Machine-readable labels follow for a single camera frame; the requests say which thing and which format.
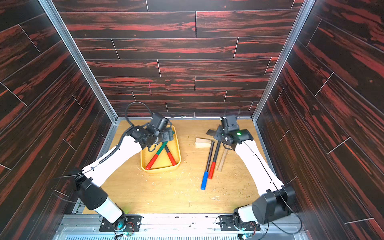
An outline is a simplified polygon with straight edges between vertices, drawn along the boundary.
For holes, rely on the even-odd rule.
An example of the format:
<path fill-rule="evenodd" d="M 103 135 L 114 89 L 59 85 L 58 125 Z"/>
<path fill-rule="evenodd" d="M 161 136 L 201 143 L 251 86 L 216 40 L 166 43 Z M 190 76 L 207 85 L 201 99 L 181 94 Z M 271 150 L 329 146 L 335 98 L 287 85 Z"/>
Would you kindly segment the black hoe red grip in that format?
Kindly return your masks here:
<path fill-rule="evenodd" d="M 172 153 L 170 152 L 170 149 L 168 148 L 168 145 L 165 145 L 165 150 L 166 150 L 167 155 L 168 155 L 168 157 L 169 157 L 169 159 L 171 161 L 171 164 L 173 166 L 175 166 L 177 164 L 177 162 L 176 162 L 175 158 L 173 157 Z"/>

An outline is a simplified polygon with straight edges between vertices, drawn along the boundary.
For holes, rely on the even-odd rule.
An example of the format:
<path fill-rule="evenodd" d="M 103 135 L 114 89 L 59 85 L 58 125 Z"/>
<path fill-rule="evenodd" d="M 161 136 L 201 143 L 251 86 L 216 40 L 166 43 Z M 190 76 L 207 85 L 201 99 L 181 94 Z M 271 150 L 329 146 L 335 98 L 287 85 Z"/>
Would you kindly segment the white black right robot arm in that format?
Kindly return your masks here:
<path fill-rule="evenodd" d="M 273 223 L 292 214 L 294 211 L 289 204 L 296 199 L 294 189 L 285 187 L 274 174 L 258 150 L 251 133 L 247 129 L 240 129 L 235 115 L 221 117 L 221 123 L 214 138 L 230 146 L 242 159 L 259 194 L 259 198 L 253 203 L 234 209 L 236 228 L 244 229 L 251 223 Z"/>

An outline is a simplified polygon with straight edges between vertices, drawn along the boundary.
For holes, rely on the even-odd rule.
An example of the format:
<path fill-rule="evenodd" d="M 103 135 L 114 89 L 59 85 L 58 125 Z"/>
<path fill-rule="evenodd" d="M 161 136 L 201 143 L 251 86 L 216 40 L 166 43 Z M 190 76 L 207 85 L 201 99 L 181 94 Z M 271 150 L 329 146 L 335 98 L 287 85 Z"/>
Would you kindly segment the steel hoe blue grip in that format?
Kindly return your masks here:
<path fill-rule="evenodd" d="M 196 138 L 196 141 L 195 141 L 195 147 L 196 148 L 208 148 L 208 147 L 210 148 L 208 160 L 207 160 L 207 164 L 206 164 L 206 168 L 205 168 L 205 172 L 204 172 L 203 180 L 202 180 L 202 184 L 201 184 L 201 190 L 206 189 L 214 145 L 215 145 L 215 142 L 212 140 L 208 140 L 208 139 Z"/>

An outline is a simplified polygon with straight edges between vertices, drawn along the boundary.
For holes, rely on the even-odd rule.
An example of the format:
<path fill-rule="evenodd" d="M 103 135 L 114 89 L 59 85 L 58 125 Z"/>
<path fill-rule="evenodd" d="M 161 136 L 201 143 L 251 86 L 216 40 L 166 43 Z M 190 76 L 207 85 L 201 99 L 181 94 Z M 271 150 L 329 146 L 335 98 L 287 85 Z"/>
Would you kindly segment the yellow plastic storage tray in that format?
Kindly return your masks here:
<path fill-rule="evenodd" d="M 152 157 L 156 154 L 158 149 L 161 147 L 162 144 L 160 144 L 157 147 L 155 147 L 155 150 L 153 152 L 149 152 L 148 149 L 144 149 L 141 151 L 141 168 L 144 172 L 147 172 L 150 174 L 160 173 L 160 172 L 175 170 L 179 167 L 182 160 L 179 140 L 178 140 L 176 128 L 172 127 L 172 129 L 174 131 L 174 140 L 168 142 L 167 145 L 173 157 L 175 158 L 177 164 L 175 166 L 171 164 L 171 161 L 164 148 L 163 151 L 160 153 L 159 157 L 157 158 L 156 162 L 154 163 L 154 165 L 151 167 L 151 169 L 149 171 L 145 169 L 146 165 L 149 163 L 149 161 L 152 159 Z"/>

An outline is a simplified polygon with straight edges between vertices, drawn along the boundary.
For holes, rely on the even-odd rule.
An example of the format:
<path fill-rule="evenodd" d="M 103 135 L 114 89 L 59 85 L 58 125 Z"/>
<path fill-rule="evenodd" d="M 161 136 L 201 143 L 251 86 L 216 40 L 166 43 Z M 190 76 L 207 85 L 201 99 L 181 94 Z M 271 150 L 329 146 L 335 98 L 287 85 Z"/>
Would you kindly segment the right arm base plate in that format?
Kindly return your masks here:
<path fill-rule="evenodd" d="M 232 215 L 219 215 L 215 223 L 220 226 L 221 231 L 260 231 L 261 227 L 256 222 L 249 222 L 241 225 L 240 227 L 235 226 L 235 220 Z"/>

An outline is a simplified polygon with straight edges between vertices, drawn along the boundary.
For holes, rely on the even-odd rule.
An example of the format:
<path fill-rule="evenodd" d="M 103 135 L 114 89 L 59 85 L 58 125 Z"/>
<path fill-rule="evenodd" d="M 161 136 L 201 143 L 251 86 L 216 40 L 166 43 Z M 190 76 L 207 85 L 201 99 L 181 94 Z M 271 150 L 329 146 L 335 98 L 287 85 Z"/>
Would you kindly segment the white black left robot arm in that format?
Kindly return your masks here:
<path fill-rule="evenodd" d="M 145 148 L 172 141 L 172 123 L 159 113 L 145 125 L 134 125 L 125 130 L 118 144 L 75 176 L 76 193 L 89 210 L 93 210 L 122 232 L 127 226 L 124 211 L 101 188 L 105 181 L 127 160 Z"/>

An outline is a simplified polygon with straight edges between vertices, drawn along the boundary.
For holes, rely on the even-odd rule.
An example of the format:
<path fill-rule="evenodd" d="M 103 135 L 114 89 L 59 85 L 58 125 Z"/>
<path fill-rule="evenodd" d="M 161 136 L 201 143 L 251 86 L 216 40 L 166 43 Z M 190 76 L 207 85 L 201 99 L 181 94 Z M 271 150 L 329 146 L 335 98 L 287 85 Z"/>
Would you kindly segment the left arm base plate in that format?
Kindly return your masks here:
<path fill-rule="evenodd" d="M 138 232 L 140 230 L 142 218 L 143 217 L 140 215 L 123 215 L 113 223 L 110 223 L 106 218 L 103 218 L 99 231 L 111 233 Z"/>

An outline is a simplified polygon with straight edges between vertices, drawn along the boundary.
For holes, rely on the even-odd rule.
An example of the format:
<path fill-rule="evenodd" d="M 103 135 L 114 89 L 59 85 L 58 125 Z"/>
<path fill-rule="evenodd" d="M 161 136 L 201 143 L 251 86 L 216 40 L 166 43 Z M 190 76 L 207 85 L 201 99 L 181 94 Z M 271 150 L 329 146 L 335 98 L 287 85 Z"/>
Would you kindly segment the dark hoe red grip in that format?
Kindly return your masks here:
<path fill-rule="evenodd" d="M 224 132 L 224 130 L 223 130 L 223 127 L 221 127 L 221 126 L 219 126 L 216 131 L 209 129 L 206 132 L 206 135 L 213 136 L 214 139 L 216 139 L 218 141 L 217 146 L 216 146 L 216 150 L 215 150 L 215 154 L 214 154 L 214 158 L 213 158 L 213 161 L 212 161 L 212 164 L 211 164 L 211 169 L 210 169 L 210 172 L 209 172 L 208 179 L 212 179 L 213 178 L 213 174 L 214 174 L 214 171 L 215 171 L 215 167 L 216 167 L 216 162 L 217 162 L 220 146 L 221 146 L 221 143 L 222 143 L 221 142 L 221 140 L 222 140 L 221 134 L 223 132 Z"/>

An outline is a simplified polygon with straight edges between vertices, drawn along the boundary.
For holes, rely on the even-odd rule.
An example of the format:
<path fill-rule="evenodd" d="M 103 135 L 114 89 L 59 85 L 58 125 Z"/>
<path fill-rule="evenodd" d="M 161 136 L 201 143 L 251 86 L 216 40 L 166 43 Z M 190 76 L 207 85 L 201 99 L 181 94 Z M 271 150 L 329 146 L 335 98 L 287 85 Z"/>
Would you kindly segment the green hoe red grip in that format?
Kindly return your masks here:
<path fill-rule="evenodd" d="M 154 163 L 156 162 L 157 158 L 159 157 L 160 153 L 163 151 L 163 149 L 165 148 L 165 146 L 167 145 L 168 142 L 164 142 L 161 147 L 158 149 L 158 151 L 156 152 L 156 154 L 152 157 L 152 159 L 149 161 L 149 163 L 146 165 L 146 170 L 150 170 L 151 167 L 154 165 Z"/>

